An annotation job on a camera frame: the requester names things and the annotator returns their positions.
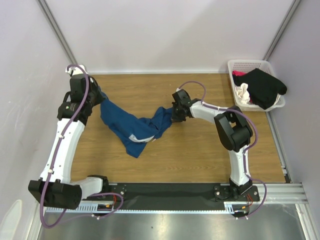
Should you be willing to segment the white cream garment in basket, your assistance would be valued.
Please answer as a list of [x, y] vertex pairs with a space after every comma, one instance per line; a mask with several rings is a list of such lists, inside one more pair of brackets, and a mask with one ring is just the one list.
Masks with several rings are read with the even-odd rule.
[[250, 93], [248, 91], [248, 84], [242, 83], [235, 87], [235, 94], [241, 104], [248, 105], [250, 103]]

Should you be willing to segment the aluminium frame post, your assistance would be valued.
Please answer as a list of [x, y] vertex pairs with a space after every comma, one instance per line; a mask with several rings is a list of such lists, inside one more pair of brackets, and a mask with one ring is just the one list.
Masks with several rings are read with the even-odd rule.
[[294, 17], [297, 9], [299, 8], [302, 0], [293, 0], [287, 13], [285, 14], [281, 24], [279, 25], [279, 28], [277, 29], [275, 36], [273, 37], [266, 53], [264, 54], [264, 57], [262, 58], [264, 61], [268, 61], [272, 54], [274, 53], [277, 45], [281, 41], [287, 27], [289, 26], [292, 18]]
[[65, 38], [65, 35], [63, 34], [48, 2], [46, 0], [36, 0], [36, 3], [38, 4], [45, 19], [47, 20], [54, 35], [56, 36], [62, 50], [64, 51], [67, 59], [69, 60], [69, 63], [71, 64], [71, 67], [67, 68], [65, 70], [68, 74], [71, 74], [74, 70], [76, 70], [76, 66], [78, 65], [78, 61], [77, 61], [73, 51], [71, 50], [71, 47], [70, 47], [67, 39]]

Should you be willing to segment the black t shirt in basket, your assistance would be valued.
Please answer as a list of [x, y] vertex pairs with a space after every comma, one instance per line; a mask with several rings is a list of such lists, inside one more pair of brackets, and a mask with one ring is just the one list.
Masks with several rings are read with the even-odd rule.
[[236, 86], [248, 84], [251, 102], [264, 110], [276, 102], [278, 95], [287, 93], [287, 86], [282, 81], [258, 68], [246, 75], [232, 77]]

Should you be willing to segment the right aluminium frame post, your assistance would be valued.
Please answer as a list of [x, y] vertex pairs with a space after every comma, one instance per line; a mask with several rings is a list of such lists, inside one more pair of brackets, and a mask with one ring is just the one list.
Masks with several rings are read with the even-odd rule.
[[281, 24], [279, 25], [279, 28], [277, 29], [275, 36], [273, 37], [266, 53], [264, 54], [264, 57], [262, 58], [264, 61], [268, 61], [272, 54], [274, 53], [277, 45], [281, 41], [287, 27], [289, 26], [292, 18], [294, 17], [297, 9], [299, 8], [302, 0], [293, 0], [287, 13], [285, 14]]

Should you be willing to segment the red garment in basket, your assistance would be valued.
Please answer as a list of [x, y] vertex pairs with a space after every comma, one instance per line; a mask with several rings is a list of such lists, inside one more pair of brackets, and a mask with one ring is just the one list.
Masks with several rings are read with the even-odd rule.
[[244, 75], [246, 75], [247, 73], [246, 72], [242, 72], [242, 71], [236, 71], [236, 70], [234, 70], [234, 71], [232, 71], [232, 76], [234, 77], [234, 76], [236, 76], [236, 77], [241, 77], [241, 76], [244, 76]]

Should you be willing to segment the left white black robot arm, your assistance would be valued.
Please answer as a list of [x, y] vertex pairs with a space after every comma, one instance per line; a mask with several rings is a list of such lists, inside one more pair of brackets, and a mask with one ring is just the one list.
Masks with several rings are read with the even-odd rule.
[[28, 191], [45, 207], [75, 210], [81, 200], [94, 195], [105, 200], [110, 195], [106, 176], [89, 175], [72, 182], [71, 168], [79, 139], [94, 106], [104, 97], [97, 81], [83, 73], [70, 78], [70, 91], [58, 108], [57, 131], [47, 164], [38, 180], [30, 180]]

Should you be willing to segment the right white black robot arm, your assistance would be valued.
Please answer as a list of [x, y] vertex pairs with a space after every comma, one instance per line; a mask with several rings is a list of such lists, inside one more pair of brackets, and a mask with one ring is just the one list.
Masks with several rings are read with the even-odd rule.
[[173, 122], [183, 122], [189, 117], [202, 119], [216, 126], [219, 140], [229, 154], [231, 174], [228, 189], [225, 192], [216, 190], [214, 194], [221, 200], [242, 201], [253, 186], [248, 161], [253, 130], [246, 116], [237, 106], [223, 108], [198, 98], [191, 99], [184, 89], [177, 89], [172, 97]]

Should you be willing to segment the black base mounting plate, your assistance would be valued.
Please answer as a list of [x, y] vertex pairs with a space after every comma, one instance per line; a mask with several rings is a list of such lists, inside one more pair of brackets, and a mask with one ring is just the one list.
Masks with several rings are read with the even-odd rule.
[[224, 193], [228, 183], [110, 183], [106, 188], [123, 196], [124, 203], [131, 206], [187, 206], [200, 204], [210, 206], [211, 202], [258, 203], [262, 196], [252, 186], [239, 200], [219, 199], [216, 190]]

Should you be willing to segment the blue printed t shirt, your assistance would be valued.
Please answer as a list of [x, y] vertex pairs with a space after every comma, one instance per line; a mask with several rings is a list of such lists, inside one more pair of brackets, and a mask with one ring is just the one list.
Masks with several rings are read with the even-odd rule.
[[159, 139], [172, 125], [172, 108], [159, 107], [151, 118], [137, 118], [114, 104], [103, 92], [100, 118], [117, 135], [126, 153], [138, 158], [148, 142]]

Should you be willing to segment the white plastic laundry basket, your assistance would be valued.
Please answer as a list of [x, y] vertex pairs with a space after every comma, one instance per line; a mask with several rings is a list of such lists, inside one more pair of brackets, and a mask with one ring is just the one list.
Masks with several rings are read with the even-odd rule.
[[237, 90], [239, 90], [239, 87], [236, 86], [234, 83], [232, 72], [238, 71], [241, 73], [248, 73], [254, 69], [260, 69], [263, 72], [270, 74], [273, 77], [276, 77], [273, 67], [268, 61], [252, 60], [252, 59], [233, 59], [227, 62], [227, 69], [230, 77], [230, 84], [231, 84], [234, 102], [242, 111], [269, 112], [273, 109], [282, 108], [285, 106], [286, 101], [283, 95], [279, 95], [276, 98], [275, 103], [267, 109], [262, 109], [261, 107], [253, 103], [241, 102], [242, 101], [241, 98], [237, 95]]

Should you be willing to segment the left aluminium frame post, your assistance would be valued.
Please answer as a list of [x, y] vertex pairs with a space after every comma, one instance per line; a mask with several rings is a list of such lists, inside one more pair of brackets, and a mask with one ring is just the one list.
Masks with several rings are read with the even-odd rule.
[[65, 35], [63, 34], [48, 2], [46, 0], [36, 0], [36, 3], [38, 4], [45, 19], [47, 20], [54, 35], [56, 36], [62, 50], [64, 51], [67, 59], [69, 60], [69, 63], [71, 64], [71, 67], [67, 68], [65, 70], [68, 74], [71, 74], [74, 70], [76, 70], [76, 66], [78, 65], [78, 61], [77, 61], [73, 51], [71, 50], [71, 47], [70, 47], [67, 39], [65, 38]]

